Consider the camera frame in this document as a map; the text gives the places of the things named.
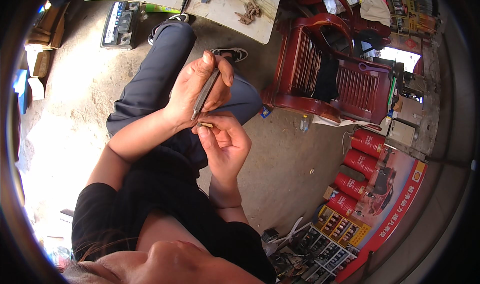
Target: red wooden chair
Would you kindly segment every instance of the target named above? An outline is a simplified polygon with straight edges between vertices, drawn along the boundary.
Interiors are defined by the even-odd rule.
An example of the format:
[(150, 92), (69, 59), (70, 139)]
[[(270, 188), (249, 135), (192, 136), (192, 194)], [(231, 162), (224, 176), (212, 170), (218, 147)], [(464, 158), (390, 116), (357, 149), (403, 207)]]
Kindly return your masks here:
[[(345, 7), (346, 12), (339, 14), (340, 18), (343, 19), (351, 28), (352, 37), (356, 37), (360, 31), (374, 31), (377, 35), (381, 37), (379, 41), (380, 49), (390, 44), (390, 39), (388, 38), (391, 34), (390, 27), (380, 23), (379, 21), (371, 21), (363, 19), (360, 16), (360, 6), (351, 7), (347, 0), (339, 0), (340, 3)], [(297, 0), (299, 5), (314, 5), (315, 8), (321, 13), (327, 13), (327, 8), (323, 3), (323, 0)]]
[[(320, 28), (332, 26), (350, 43), (349, 55), (331, 49)], [(380, 124), (387, 115), (391, 67), (351, 57), (351, 30), (338, 16), (320, 13), (279, 23), (283, 35), (273, 83), (261, 92), (264, 104), (304, 114), (316, 114), (339, 122), (341, 114), (357, 120)], [(339, 96), (330, 104), (311, 98), (315, 91), (322, 56), (339, 60), (337, 87)], [(379, 68), (383, 72), (365, 70)]]

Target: purple tool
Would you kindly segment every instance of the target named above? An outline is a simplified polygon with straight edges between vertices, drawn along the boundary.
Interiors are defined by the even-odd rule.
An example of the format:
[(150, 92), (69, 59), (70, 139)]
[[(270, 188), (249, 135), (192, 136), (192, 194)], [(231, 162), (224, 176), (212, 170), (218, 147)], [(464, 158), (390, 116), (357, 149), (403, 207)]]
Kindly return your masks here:
[(363, 62), (360, 62), (358, 64), (358, 68), (360, 69), (360, 71), (379, 71), (379, 72), (386, 72), (388, 74), (388, 70), (386, 68), (371, 67), (366, 65)]

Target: person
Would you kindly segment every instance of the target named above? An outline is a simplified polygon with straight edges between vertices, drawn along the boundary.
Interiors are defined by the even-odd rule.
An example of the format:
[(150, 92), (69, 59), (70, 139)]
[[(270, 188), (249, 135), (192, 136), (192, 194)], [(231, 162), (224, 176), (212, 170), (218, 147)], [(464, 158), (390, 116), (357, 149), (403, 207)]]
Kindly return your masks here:
[[(63, 276), (70, 283), (274, 283), (237, 187), (251, 147), (242, 125), (262, 105), (233, 66), (248, 53), (205, 51), (183, 67), (196, 36), (182, 15), (155, 27), (151, 40), (107, 119), (111, 140), (78, 197), (75, 261)], [(221, 75), (192, 121), (214, 67)], [(208, 196), (196, 184), (207, 165)]]

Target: sneaker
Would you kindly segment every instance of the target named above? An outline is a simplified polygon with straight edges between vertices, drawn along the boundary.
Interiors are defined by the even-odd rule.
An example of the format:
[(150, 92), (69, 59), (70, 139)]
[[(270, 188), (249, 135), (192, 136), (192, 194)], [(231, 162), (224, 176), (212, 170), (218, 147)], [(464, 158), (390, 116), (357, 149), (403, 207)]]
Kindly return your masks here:
[(233, 62), (240, 62), (248, 57), (248, 52), (240, 47), (232, 47), (229, 49), (213, 49), (210, 50), (214, 55), (222, 55), (223, 53), (232, 54)]
[[(184, 23), (188, 23), (188, 21), (190, 20), (190, 16), (187, 14), (187, 13), (181, 13), (181, 14), (175, 14), (173, 16), (170, 16), (168, 20), (176, 20), (176, 21), (180, 21), (180, 22), (184, 22)], [(148, 44), (153, 46), (153, 37), (155, 36), (155, 30), (162, 24), (163, 22), (159, 23), (158, 25), (154, 26), (153, 29), (152, 29), (152, 32), (150, 33), (150, 35), (148, 35), (148, 38), (147, 38), (147, 41), (148, 41)]]

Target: hand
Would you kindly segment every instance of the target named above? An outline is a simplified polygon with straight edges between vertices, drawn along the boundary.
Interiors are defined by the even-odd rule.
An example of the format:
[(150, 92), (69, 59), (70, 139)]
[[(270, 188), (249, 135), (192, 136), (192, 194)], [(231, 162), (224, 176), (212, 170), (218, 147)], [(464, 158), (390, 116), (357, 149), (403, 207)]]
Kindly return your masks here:
[(231, 112), (209, 114), (200, 117), (198, 121), (213, 125), (211, 129), (207, 126), (191, 129), (194, 134), (198, 134), (212, 175), (222, 184), (236, 181), (252, 146), (242, 125)]
[[(204, 84), (217, 67), (221, 76), (217, 78), (212, 91), (203, 105), (202, 113), (191, 120), (194, 105)], [(167, 115), (180, 130), (193, 127), (200, 116), (217, 109), (231, 98), (230, 87), (233, 83), (233, 67), (222, 56), (215, 56), (210, 51), (204, 51), (203, 57), (183, 67), (173, 85), (170, 101), (165, 107)]]

